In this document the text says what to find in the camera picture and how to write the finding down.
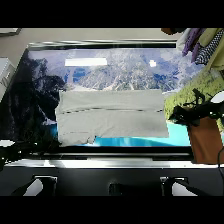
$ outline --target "green fabric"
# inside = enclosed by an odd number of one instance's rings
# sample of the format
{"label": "green fabric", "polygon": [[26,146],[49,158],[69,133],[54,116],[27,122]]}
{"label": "green fabric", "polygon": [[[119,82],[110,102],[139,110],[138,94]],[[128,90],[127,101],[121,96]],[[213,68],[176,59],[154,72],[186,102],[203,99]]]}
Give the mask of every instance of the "green fabric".
{"label": "green fabric", "polygon": [[198,40],[200,45],[206,47],[222,29],[223,28],[207,28]]}
{"label": "green fabric", "polygon": [[[223,28],[207,28],[205,32],[199,38],[199,43],[202,47],[206,47],[215,35],[221,31]],[[206,65],[206,70],[210,70],[214,68],[218,71],[224,69],[224,35],[222,36],[218,47],[216,48],[215,52],[211,56],[208,64]]]}

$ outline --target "pile of clothes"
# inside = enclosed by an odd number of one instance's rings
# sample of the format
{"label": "pile of clothes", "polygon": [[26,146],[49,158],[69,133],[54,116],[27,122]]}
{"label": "pile of clothes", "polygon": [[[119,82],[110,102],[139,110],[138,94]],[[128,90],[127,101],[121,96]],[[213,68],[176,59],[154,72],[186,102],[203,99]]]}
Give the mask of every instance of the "pile of clothes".
{"label": "pile of clothes", "polygon": [[172,35],[183,32],[177,40],[176,48],[186,56],[192,52],[191,62],[206,65],[206,70],[224,69],[224,29],[223,28],[162,28]]}

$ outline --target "mountain image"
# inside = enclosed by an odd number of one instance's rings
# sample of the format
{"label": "mountain image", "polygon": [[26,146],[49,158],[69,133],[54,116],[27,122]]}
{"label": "mountain image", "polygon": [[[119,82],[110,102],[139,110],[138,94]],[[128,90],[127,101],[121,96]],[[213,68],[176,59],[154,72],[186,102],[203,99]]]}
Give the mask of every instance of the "mountain image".
{"label": "mountain image", "polygon": [[[175,48],[30,51],[29,57],[46,60],[46,74],[61,77],[69,90],[78,85],[93,90],[161,89],[164,93],[176,92],[203,67],[192,64],[190,54],[182,57]],[[66,67],[68,58],[106,58],[107,65]],[[150,60],[156,62],[155,67],[150,66]]]}

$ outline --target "display screen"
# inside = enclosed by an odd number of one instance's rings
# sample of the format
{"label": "display screen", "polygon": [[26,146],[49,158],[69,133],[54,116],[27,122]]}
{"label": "display screen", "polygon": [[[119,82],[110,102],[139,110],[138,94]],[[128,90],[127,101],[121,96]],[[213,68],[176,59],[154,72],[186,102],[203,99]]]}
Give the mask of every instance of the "display screen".
{"label": "display screen", "polygon": [[[175,105],[191,100],[193,87],[201,86],[204,79],[201,71],[203,65],[191,63],[190,53],[182,57],[175,48],[26,50],[0,104],[0,123],[4,127],[0,138],[13,141],[57,138],[55,108],[59,90],[161,89],[169,138],[96,136],[92,145],[190,146],[186,127],[171,123],[168,118]],[[216,75],[207,75],[206,82],[218,85]]]}

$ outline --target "black cable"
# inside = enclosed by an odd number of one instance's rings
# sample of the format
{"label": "black cable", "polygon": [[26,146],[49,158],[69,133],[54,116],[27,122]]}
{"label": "black cable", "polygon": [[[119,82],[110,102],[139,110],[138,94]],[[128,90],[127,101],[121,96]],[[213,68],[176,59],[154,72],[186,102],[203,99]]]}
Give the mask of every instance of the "black cable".
{"label": "black cable", "polygon": [[224,196],[224,173],[223,173],[223,171],[221,169],[221,166],[220,166],[220,154],[222,153],[222,151],[224,151],[224,146],[222,147],[222,149],[218,153],[218,169],[219,169],[220,175],[222,177],[222,182],[223,182],[223,189],[222,189],[223,192],[222,192],[222,194]]}

